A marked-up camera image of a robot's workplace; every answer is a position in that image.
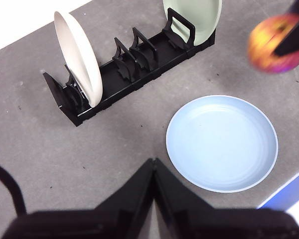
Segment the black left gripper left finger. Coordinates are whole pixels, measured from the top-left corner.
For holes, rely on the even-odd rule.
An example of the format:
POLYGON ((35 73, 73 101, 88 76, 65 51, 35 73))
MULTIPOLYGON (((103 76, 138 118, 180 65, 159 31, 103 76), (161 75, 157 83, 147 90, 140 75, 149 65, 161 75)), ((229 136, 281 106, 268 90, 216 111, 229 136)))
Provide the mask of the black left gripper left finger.
POLYGON ((155 161, 148 159, 115 193, 94 209, 38 211, 9 225, 4 239, 137 238, 151 207, 155 161))

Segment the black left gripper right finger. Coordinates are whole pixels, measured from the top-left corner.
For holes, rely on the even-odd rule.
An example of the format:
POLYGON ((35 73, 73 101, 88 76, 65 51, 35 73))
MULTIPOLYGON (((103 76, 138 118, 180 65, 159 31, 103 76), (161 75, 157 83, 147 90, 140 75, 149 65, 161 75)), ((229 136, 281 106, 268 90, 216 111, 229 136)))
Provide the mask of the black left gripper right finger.
POLYGON ((158 159, 153 160, 155 200, 176 239, 299 239, 299 225, 283 211, 217 209, 158 159))

